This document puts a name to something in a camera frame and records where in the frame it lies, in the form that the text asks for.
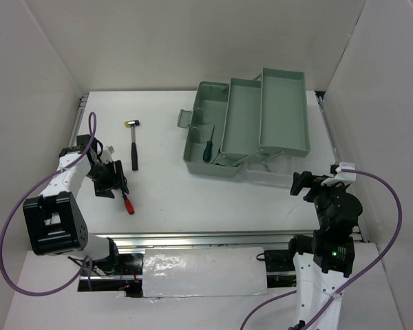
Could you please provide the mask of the green cantilever toolbox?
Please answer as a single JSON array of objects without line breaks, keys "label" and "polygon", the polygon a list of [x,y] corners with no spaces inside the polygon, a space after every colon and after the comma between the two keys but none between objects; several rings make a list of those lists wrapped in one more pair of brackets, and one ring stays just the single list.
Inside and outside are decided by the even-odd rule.
[{"label": "green cantilever toolbox", "polygon": [[[305,157],[310,152],[306,76],[264,68],[252,80],[202,81],[192,109],[180,111],[177,125],[188,131],[182,159],[193,175],[234,177],[245,162]],[[206,163],[202,154],[213,125]],[[218,155],[225,158],[211,165]]]}]

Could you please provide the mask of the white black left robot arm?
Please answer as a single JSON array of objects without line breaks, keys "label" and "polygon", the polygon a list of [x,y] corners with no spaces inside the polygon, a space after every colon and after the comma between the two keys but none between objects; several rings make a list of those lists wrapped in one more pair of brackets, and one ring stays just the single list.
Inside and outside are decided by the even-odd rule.
[{"label": "white black left robot arm", "polygon": [[92,180],[97,197],[113,199],[117,190],[124,199],[129,194],[121,161],[112,159],[112,147],[99,150],[100,145],[85,134],[77,137],[76,145],[63,148],[60,173],[38,197],[24,201],[23,213],[35,254],[88,256],[97,268],[112,275],[122,266],[118,248],[113,239],[89,232],[76,201],[85,178]]}]

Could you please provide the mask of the large green handled screwdriver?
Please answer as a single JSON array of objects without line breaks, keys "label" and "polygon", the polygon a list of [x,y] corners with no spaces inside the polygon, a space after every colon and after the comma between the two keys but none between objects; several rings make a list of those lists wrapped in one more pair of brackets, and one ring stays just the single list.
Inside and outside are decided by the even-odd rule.
[{"label": "large green handled screwdriver", "polygon": [[213,125],[211,129],[210,137],[206,142],[206,146],[202,154],[202,160],[203,162],[206,162],[206,163],[210,162],[211,157],[212,157],[214,132],[215,132],[215,125]]}]

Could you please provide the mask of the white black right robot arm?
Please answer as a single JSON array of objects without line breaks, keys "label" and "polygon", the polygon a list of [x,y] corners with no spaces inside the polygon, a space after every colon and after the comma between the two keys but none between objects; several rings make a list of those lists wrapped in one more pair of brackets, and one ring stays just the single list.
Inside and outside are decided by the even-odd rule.
[{"label": "white black right robot arm", "polygon": [[294,173],[290,194],[308,188],[304,201],[315,207],[319,229],[312,236],[296,234],[288,244],[286,262],[297,277],[295,329],[336,329],[342,295],[354,262],[352,231],[363,212],[361,202],[346,191],[347,184],[308,171]]}]

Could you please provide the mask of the red handled screwdriver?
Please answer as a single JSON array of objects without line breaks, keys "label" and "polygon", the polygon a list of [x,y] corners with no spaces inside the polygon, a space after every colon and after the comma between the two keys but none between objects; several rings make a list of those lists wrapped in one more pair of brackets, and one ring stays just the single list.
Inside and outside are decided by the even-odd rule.
[{"label": "red handled screwdriver", "polygon": [[135,210],[134,210],[132,202],[130,201],[130,199],[128,197],[128,193],[125,192],[124,190],[122,190],[121,193],[122,193],[124,205],[125,205],[125,208],[126,208],[128,214],[133,215],[135,213]]}]

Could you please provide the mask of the white foil cover sheet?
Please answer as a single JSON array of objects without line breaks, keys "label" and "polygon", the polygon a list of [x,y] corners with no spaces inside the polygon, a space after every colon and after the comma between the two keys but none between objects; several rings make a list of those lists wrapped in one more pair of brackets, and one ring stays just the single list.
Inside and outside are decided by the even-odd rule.
[{"label": "white foil cover sheet", "polygon": [[148,249],[142,267],[147,298],[259,296],[268,292],[260,247]]}]

